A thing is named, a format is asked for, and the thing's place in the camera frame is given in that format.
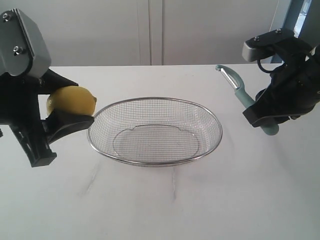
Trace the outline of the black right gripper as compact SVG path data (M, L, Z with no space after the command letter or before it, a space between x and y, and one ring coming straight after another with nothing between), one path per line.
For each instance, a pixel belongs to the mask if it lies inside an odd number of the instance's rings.
M313 110L320 101L320 46L291 37L275 45L284 66L243 115L253 127L282 124Z

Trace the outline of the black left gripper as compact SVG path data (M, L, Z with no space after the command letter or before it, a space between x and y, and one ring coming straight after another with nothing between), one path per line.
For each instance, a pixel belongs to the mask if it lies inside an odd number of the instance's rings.
M10 127L31 167L49 165L57 157L49 144L94 123L93 116L59 109L41 120L38 95L50 95L69 86L79 85L51 69L40 79L7 73L0 77L0 124Z

